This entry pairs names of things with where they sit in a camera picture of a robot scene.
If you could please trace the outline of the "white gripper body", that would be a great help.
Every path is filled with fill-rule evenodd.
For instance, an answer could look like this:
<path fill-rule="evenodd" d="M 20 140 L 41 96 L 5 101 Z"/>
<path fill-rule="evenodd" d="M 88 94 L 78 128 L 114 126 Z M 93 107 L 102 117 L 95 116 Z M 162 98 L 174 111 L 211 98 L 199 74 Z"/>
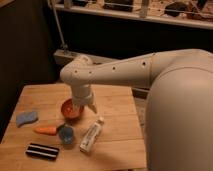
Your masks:
<path fill-rule="evenodd" d="M 94 96 L 92 88 L 89 84 L 84 85 L 73 85 L 72 91 L 72 102 L 76 106 L 90 106 L 94 102 Z"/>

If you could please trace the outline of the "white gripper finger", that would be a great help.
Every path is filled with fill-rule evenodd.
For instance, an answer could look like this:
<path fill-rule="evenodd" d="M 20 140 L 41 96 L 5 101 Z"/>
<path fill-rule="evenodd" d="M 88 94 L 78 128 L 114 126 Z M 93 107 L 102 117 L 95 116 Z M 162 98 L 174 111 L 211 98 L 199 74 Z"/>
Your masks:
<path fill-rule="evenodd" d="M 89 103 L 88 107 L 95 113 L 97 114 L 97 106 L 95 102 Z"/>
<path fill-rule="evenodd" d="M 82 113 L 83 111 L 83 107 L 82 106 L 77 106 L 77 105 L 74 105 L 73 106 L 73 113 L 78 116 Z"/>

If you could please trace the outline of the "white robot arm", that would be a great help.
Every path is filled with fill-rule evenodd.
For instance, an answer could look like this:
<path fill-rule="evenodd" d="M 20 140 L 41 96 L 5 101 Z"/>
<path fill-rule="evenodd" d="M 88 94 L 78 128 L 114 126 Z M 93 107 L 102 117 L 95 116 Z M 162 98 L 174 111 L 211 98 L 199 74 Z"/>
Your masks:
<path fill-rule="evenodd" d="M 63 67 L 73 105 L 95 110 L 93 84 L 149 90 L 144 139 L 149 171 L 213 171 L 213 53 L 183 49 L 95 65 L 79 55 Z"/>

